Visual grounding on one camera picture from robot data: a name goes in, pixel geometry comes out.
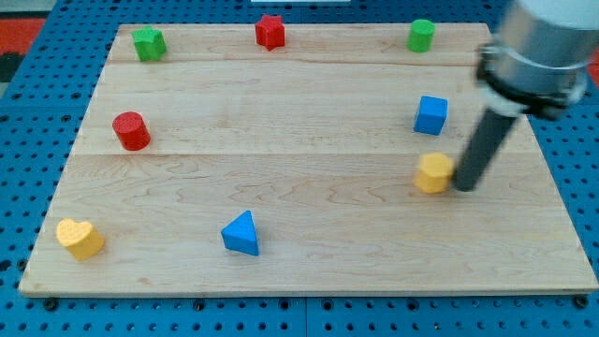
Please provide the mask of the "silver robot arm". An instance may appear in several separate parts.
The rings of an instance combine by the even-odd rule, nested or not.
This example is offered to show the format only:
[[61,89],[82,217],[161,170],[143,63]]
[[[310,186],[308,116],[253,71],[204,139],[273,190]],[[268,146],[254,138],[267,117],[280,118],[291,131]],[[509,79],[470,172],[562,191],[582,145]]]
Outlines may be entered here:
[[488,108],[507,118],[554,121],[582,97],[598,48],[598,0],[514,0],[476,77]]

